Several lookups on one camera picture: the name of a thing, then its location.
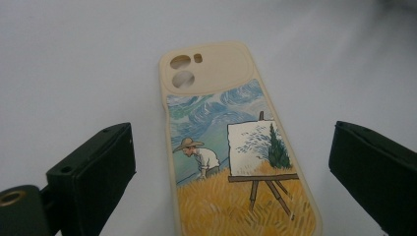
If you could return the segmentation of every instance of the white surface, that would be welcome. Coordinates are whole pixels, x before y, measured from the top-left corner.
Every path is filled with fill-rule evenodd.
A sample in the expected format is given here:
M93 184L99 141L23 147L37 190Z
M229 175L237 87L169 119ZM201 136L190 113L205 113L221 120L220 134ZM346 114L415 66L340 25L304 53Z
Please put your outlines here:
M173 235L157 63L250 48L321 211L324 235L381 236L328 170L337 120L417 150L417 12L382 1L0 1L0 190L129 121L138 174L101 235Z

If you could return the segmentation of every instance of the painted man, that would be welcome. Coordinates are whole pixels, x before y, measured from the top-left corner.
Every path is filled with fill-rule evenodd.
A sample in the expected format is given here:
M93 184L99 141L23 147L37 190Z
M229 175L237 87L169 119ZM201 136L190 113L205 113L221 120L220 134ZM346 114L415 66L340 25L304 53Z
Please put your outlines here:
M194 142L191 138L185 138L182 140L181 145L173 151L182 150L188 157L194 156L199 164L199 170L201 171L199 179L206 179L209 176L218 173L220 165L214 151L200 147L203 145L204 143L202 142Z

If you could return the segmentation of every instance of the beige phone case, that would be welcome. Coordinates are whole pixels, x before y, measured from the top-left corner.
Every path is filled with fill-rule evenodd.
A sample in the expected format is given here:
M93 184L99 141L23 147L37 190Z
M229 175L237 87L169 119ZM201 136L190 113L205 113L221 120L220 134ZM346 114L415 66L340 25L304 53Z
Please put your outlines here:
M322 235L319 211L248 48L159 62L178 235Z

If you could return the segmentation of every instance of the straw hat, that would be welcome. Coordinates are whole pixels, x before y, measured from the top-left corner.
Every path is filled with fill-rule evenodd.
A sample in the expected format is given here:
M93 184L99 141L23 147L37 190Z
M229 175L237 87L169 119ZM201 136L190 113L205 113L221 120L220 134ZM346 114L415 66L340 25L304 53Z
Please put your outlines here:
M191 138L185 138L184 140L181 141L181 145L178 146L174 151L175 152L177 150L180 150L182 148L186 148L186 147L192 147L192 146L202 146L204 145L204 143L202 142L194 142Z

